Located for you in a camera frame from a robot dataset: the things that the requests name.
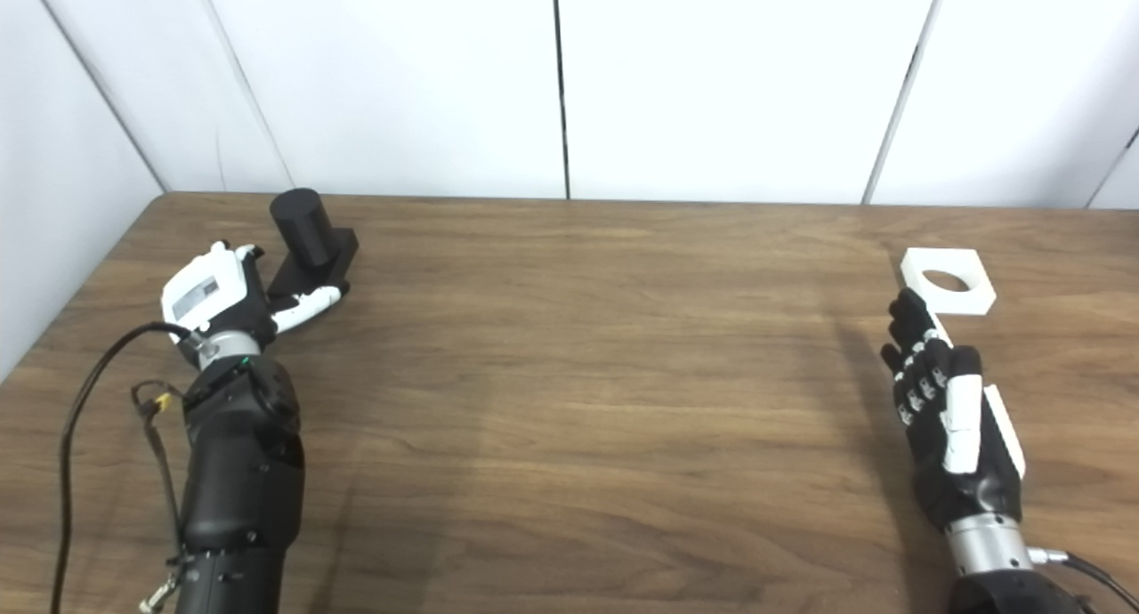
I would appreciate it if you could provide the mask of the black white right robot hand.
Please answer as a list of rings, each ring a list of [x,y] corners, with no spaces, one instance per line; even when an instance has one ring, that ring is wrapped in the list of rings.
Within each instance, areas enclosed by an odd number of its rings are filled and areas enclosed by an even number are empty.
[[[917,505],[935,529],[980,515],[1022,523],[1021,440],[984,380],[980,350],[952,343],[919,293],[888,305],[880,359],[913,459]]]

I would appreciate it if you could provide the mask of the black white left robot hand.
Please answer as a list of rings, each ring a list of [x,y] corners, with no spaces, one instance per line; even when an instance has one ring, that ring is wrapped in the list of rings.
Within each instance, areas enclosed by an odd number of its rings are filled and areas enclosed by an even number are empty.
[[[167,324],[191,331],[177,338],[185,359],[203,370],[218,359],[259,355],[280,335],[296,330],[337,305],[351,290],[345,262],[305,268],[285,257],[271,283],[263,283],[257,245],[219,240],[167,280],[159,306]]]

